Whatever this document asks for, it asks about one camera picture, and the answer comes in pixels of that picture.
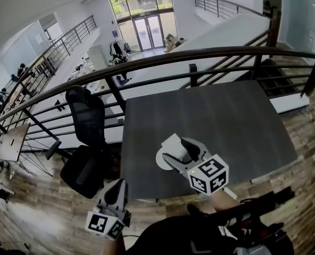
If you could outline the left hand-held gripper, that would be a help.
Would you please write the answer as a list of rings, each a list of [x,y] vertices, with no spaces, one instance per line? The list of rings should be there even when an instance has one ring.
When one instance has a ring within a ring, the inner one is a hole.
[[[125,227],[130,226],[131,213],[128,210],[116,210],[123,208],[128,203],[128,183],[121,178],[114,180],[101,189],[97,205],[87,214],[85,230],[109,240],[116,240]]]

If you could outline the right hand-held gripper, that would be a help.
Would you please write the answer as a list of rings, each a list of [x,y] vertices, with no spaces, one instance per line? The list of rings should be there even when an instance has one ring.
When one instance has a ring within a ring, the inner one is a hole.
[[[163,153],[162,158],[179,173],[187,172],[192,189],[211,195],[229,183],[229,166],[218,154],[211,156],[203,143],[191,138],[181,138],[181,144],[189,156],[179,160],[170,154]],[[193,161],[201,163],[188,170]]]

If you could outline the white square object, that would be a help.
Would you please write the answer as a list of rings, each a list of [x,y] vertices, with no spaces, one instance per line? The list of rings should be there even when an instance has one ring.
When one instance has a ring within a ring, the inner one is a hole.
[[[175,133],[162,142],[162,149],[164,153],[179,160],[182,160],[187,155],[187,150],[182,145],[181,138]]]

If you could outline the white round plate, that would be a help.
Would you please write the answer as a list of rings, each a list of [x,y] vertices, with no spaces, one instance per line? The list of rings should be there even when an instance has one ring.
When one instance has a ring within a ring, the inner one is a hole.
[[[165,171],[171,171],[173,170],[173,167],[171,167],[168,163],[165,162],[163,159],[163,153],[165,153],[165,150],[163,148],[160,148],[155,156],[156,164],[159,168]]]

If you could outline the person's right forearm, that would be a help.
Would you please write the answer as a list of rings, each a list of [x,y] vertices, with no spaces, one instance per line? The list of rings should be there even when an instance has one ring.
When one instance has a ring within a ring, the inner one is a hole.
[[[211,194],[211,200],[216,212],[224,211],[240,205],[240,203],[228,195],[223,189]]]

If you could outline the person's left forearm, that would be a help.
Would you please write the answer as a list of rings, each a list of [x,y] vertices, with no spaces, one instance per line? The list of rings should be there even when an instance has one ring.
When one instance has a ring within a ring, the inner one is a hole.
[[[126,247],[123,236],[120,235],[116,240],[106,240],[103,244],[102,255],[126,255]]]

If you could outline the person's dark shoe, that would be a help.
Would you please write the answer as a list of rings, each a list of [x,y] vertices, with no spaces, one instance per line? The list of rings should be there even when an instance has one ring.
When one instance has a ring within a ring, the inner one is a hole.
[[[187,203],[185,205],[186,213],[190,216],[199,216],[201,215],[200,209],[193,203]]]

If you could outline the dark grey table white legs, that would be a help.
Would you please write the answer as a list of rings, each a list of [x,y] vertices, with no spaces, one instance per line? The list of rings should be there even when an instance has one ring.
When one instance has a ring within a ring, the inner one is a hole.
[[[130,199],[193,194],[188,181],[155,156],[177,134],[203,143],[229,166],[229,185],[262,177],[297,159],[289,134],[255,81],[179,89],[126,101],[121,177]]]

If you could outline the person's black clothing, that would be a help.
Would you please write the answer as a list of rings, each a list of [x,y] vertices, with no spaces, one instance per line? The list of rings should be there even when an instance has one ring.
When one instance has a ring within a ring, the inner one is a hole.
[[[125,255],[236,255],[246,245],[204,213],[169,217],[149,226]]]

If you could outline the black mesh office chair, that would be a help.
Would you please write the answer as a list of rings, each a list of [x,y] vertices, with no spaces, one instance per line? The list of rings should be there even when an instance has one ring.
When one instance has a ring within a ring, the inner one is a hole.
[[[60,140],[46,152],[46,159],[54,154],[65,157],[61,179],[80,195],[91,199],[104,187],[105,174],[112,163],[111,149],[105,141],[105,106],[103,101],[82,87],[66,91],[77,139],[82,142],[73,154],[60,149]]]

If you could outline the small wooden hairpin-leg desk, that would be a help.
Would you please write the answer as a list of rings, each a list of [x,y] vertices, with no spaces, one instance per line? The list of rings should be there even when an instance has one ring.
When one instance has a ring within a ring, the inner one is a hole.
[[[36,154],[36,147],[32,147],[27,140],[30,124],[24,124],[8,130],[2,135],[0,144],[0,159],[7,161],[14,168],[19,168],[30,175],[48,175],[53,177],[42,160]]]

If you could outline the dark staircase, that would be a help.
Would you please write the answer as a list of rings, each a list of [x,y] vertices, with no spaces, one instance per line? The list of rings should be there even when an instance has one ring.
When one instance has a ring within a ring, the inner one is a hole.
[[[266,59],[261,65],[265,68],[256,79],[270,99],[300,93],[311,74],[307,68],[276,68],[278,64],[272,59]]]

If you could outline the glass entrance front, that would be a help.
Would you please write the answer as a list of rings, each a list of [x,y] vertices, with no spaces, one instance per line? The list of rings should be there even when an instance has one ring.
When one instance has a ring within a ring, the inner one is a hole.
[[[131,53],[166,48],[177,37],[172,0],[109,0]]]

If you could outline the dark balcony railing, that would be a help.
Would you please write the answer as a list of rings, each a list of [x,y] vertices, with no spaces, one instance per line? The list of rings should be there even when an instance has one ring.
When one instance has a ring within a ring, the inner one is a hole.
[[[20,77],[12,75],[10,81],[0,91],[0,116],[23,103],[33,95],[39,94],[53,77],[66,58],[88,37],[97,25],[90,16],[70,31],[53,41]]]
[[[239,14],[265,17],[262,13],[251,8],[227,0],[194,0],[194,2],[196,7],[215,14],[218,18],[228,19]]]

